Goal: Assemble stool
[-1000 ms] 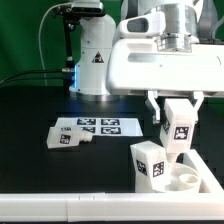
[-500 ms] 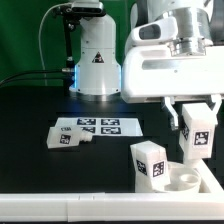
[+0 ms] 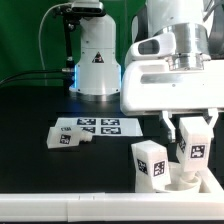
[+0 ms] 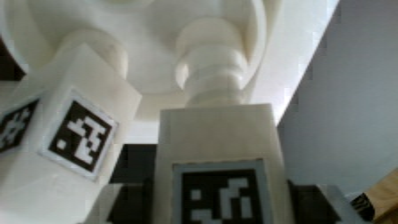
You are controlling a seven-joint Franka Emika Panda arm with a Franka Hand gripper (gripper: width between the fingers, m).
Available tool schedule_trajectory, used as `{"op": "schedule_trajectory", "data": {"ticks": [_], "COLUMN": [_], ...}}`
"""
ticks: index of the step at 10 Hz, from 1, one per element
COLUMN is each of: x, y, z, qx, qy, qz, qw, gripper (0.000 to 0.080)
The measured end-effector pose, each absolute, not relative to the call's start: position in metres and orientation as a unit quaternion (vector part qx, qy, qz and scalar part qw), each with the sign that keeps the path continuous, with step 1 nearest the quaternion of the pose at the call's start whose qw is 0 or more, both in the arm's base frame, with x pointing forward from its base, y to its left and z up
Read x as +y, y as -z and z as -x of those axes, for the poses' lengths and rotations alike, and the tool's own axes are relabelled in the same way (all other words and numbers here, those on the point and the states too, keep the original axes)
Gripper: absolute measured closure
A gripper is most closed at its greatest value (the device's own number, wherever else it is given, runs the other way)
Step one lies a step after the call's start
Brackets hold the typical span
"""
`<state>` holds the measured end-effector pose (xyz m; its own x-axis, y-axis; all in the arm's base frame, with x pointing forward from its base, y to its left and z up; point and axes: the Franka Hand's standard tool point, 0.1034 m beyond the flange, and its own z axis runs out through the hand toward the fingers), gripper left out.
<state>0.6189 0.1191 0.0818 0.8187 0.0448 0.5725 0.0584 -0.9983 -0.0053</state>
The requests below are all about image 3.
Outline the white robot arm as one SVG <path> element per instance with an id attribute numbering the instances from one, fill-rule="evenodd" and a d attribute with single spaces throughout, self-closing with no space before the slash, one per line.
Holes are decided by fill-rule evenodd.
<path id="1" fill-rule="evenodd" d="M 224 72 L 210 57 L 204 0 L 146 0 L 146 36 L 126 53 L 125 71 L 116 64 L 115 35 L 93 16 L 81 20 L 77 93 L 120 95 L 126 115 L 224 111 Z"/>

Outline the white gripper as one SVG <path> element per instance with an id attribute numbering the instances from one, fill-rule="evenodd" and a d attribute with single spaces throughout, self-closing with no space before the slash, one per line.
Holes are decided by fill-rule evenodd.
<path id="1" fill-rule="evenodd" d="M 120 108 L 127 116 L 160 113 L 170 143 L 176 141 L 172 114 L 205 110 L 206 129 L 213 137 L 218 110 L 224 111 L 224 60 L 208 61 L 198 71 L 170 71 L 163 60 L 132 62 L 123 76 Z"/>

